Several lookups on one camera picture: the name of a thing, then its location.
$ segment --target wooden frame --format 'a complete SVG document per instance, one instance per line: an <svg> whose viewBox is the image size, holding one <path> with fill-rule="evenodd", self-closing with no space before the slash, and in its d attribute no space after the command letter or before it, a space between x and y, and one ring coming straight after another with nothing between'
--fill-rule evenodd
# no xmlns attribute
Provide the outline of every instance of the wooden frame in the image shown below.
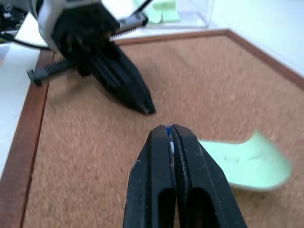
<svg viewBox="0 0 304 228"><path fill-rule="evenodd" d="M280 62L244 40L230 30L204 31L147 38L131 38L117 41L119 45L135 45L149 42L189 39L198 37L227 36L245 50L278 71L282 76L304 90L304 78ZM37 68L52 62L54 53L41 52ZM37 88L31 85L15 132L0 182L0 227L21 228L27 205L31 174L35 164L48 85Z"/></svg>

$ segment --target light green plastic piece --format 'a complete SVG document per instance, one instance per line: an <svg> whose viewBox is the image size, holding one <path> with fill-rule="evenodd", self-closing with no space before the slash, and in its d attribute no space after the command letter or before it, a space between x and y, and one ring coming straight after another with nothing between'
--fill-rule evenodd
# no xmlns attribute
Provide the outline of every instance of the light green plastic piece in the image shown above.
<svg viewBox="0 0 304 228"><path fill-rule="evenodd" d="M144 0L134 0L134 4L139 7ZM176 22L180 17L176 10L176 0L153 0L144 10L150 23Z"/></svg>
<svg viewBox="0 0 304 228"><path fill-rule="evenodd" d="M258 130L240 144L199 140L232 187L269 191L287 182L292 165Z"/></svg>

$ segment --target transparent plastic box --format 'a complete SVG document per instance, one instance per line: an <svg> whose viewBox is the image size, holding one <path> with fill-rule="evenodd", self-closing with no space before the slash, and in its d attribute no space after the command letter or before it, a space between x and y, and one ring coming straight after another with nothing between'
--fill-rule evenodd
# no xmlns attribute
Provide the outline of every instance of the transparent plastic box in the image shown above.
<svg viewBox="0 0 304 228"><path fill-rule="evenodd" d="M132 0L137 9L145 0ZM144 10L149 29L208 28L213 0L152 0Z"/></svg>

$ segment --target cable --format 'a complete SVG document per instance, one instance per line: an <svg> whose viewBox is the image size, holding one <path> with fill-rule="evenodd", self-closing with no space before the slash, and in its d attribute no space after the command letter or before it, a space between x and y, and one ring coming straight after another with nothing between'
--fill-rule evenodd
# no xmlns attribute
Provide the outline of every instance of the cable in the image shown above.
<svg viewBox="0 0 304 228"><path fill-rule="evenodd" d="M30 48L36 48L36 49L45 50L45 51L50 51L51 50L49 47L38 46L38 45L35 45L35 44L30 44L30 43L23 42L21 40L17 40L15 38L11 38L10 36L7 36L5 33L4 34L0 33L0 38L4 39L6 41L9 41L9 42L13 42L13 43L20 44L20 45L30 47Z"/></svg>
<svg viewBox="0 0 304 228"><path fill-rule="evenodd" d="M146 8L146 7L150 4L151 1L152 1L152 0L146 0L146 1L145 1L137 10L135 10L135 11L132 13L132 15L135 14L135 13L142 12L143 9Z"/></svg>

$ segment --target cork surface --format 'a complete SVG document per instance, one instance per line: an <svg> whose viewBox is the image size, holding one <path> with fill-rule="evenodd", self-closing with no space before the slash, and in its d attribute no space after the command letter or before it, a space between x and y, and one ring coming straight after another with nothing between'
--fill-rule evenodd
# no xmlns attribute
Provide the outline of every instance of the cork surface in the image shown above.
<svg viewBox="0 0 304 228"><path fill-rule="evenodd" d="M304 92L225 36L122 47L157 110L121 106L93 77L50 83L24 228L119 228L129 172L160 124L244 141L258 129L293 163L283 187L234 190L248 227L304 226Z"/></svg>

